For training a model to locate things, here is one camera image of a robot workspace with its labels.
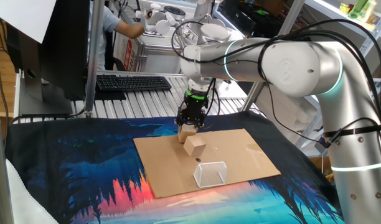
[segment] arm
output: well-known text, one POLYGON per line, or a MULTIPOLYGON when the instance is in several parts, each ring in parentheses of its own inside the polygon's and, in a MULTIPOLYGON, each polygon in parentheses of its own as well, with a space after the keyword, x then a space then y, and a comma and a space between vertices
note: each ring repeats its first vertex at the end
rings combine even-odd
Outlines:
POLYGON ((123 21, 119 21, 115 28, 115 31, 119 34, 123 34, 129 37, 130 39, 135 39, 143 34, 144 28, 142 26, 142 23, 137 23, 135 25, 130 26, 123 21))

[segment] monitor stand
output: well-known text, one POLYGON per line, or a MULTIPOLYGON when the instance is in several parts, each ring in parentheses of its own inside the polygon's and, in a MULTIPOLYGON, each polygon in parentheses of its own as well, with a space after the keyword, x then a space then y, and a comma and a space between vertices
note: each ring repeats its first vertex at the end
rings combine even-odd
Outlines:
POLYGON ((72 114, 72 104, 67 99, 63 89, 53 86, 53 84, 42 84, 42 100, 28 94, 31 86, 26 86, 24 78, 21 78, 19 95, 20 115, 63 115, 72 114))
POLYGON ((42 84, 39 44, 19 31, 24 78, 19 95, 20 115, 72 114, 72 104, 63 89, 42 84))

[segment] bottle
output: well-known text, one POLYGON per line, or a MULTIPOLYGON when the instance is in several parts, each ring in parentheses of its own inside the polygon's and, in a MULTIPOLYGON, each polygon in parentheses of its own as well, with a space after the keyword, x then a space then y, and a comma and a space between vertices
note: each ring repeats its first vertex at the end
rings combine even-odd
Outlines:
POLYGON ((377 3, 375 0, 368 0, 364 8, 361 10, 357 20, 366 22, 369 19, 370 15, 373 13, 373 9, 375 8, 376 4, 377 3))
POLYGON ((359 16, 359 13, 364 8, 368 0, 358 0, 357 4, 355 4, 354 8, 348 14, 348 17, 351 19, 356 19, 359 16))

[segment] computer monitor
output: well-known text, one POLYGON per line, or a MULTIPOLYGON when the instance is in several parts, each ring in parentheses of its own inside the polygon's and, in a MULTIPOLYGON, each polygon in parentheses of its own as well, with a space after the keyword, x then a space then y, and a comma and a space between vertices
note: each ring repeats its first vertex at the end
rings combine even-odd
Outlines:
POLYGON ((7 25, 9 56, 24 72, 20 115, 72 114, 70 100, 84 99, 89 16, 90 1, 57 0, 42 44, 7 25))

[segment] white sheet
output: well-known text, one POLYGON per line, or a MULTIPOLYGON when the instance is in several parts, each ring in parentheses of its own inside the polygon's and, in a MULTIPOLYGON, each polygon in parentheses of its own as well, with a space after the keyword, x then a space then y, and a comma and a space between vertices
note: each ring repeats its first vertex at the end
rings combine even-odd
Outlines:
POLYGON ((42 43, 56 0, 0 0, 0 17, 42 43))
POLYGON ((6 167, 15 224, 58 224, 45 208, 30 195, 14 166, 8 160, 6 160, 6 167))

